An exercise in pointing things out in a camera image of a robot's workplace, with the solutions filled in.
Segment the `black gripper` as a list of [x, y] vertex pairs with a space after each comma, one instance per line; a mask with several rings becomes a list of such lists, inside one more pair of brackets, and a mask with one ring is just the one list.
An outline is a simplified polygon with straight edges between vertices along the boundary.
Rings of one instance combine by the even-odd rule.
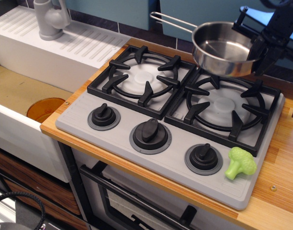
[[[261, 3], [273, 12], [264, 12], [240, 7], [240, 16], [236, 19], [232, 29], [251, 39], [247, 61], [259, 59], [255, 70], [256, 76], [263, 75], [283, 55], [284, 47], [293, 40], [293, 0], [281, 0], [273, 3], [262, 0]], [[245, 17], [249, 17], [264, 26], [260, 33], [243, 24]]]

